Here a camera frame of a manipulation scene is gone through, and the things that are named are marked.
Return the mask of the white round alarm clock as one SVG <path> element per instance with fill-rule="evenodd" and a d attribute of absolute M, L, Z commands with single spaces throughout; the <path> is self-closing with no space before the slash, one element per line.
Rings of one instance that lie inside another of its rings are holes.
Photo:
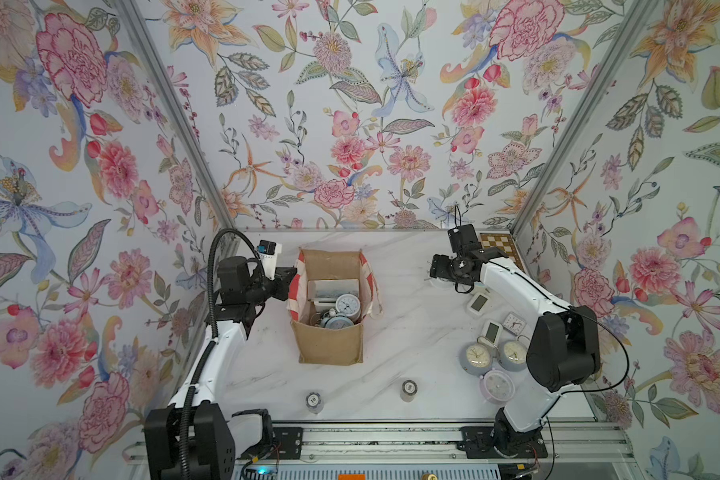
<path fill-rule="evenodd" d="M 356 295 L 346 293 L 337 298 L 334 309 L 339 316 L 344 316 L 356 323 L 362 313 L 362 303 Z"/>

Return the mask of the white digital alarm clock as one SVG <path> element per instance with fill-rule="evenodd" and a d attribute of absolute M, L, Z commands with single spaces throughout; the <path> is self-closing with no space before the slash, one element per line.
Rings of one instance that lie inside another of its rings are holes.
<path fill-rule="evenodd" d="M 307 284 L 307 298 L 318 301 L 335 301 L 345 294 L 360 297 L 357 279 L 310 280 Z"/>

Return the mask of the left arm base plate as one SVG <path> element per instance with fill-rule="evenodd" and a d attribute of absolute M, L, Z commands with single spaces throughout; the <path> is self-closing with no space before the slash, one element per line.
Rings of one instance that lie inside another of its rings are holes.
<path fill-rule="evenodd" d="M 299 460 L 303 446 L 303 433 L 302 427 L 275 426 L 272 432 L 265 434 L 264 439 L 258 444 L 241 451 L 237 459 L 240 461 L 249 461 L 254 458 L 259 460 L 270 458 Z"/>

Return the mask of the mint round alarm clock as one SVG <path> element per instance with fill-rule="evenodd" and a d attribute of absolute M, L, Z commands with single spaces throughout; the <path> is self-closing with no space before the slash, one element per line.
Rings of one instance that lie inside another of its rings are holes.
<path fill-rule="evenodd" d="M 354 326 L 354 321 L 346 315 L 340 314 L 335 310 L 325 312 L 319 321 L 319 326 L 329 330 L 341 330 Z"/>

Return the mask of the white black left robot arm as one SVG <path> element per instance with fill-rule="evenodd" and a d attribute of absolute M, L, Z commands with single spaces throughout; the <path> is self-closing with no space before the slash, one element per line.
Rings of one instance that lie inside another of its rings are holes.
<path fill-rule="evenodd" d="M 253 243 L 234 228 L 212 240 L 206 271 L 205 334 L 187 377 L 168 405 L 151 411 L 144 437 L 152 479 L 230 479 L 238 457 L 231 415 L 217 401 L 223 375 L 268 300 L 286 301 L 296 275 L 281 267 L 281 244 Z"/>

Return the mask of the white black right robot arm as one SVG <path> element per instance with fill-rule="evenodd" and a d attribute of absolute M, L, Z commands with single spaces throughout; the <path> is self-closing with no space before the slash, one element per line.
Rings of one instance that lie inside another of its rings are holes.
<path fill-rule="evenodd" d="M 607 327 L 594 311 L 561 300 L 525 274 L 498 247 L 481 245 L 471 224 L 447 231 L 452 256 L 436 254 L 430 277 L 471 293 L 482 285 L 501 296 L 531 328 L 526 346 L 528 377 L 497 412 L 491 444 L 504 456 L 541 434 L 543 420 L 559 399 L 576 393 L 601 367 L 598 334 Z"/>

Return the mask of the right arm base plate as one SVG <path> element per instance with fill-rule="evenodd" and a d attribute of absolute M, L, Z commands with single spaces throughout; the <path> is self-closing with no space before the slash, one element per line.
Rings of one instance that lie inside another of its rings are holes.
<path fill-rule="evenodd" d="M 513 433 L 500 425 L 495 433 L 491 425 L 482 425 L 462 427 L 460 433 L 456 448 L 468 459 L 535 460 L 549 456 L 540 429 Z"/>

